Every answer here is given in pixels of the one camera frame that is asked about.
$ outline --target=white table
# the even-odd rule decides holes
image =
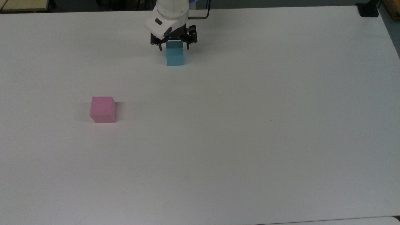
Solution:
[[[4,224],[400,214],[400,60],[380,17],[212,10],[167,67],[148,15],[0,15]],[[117,123],[90,119],[92,96],[119,102]]]

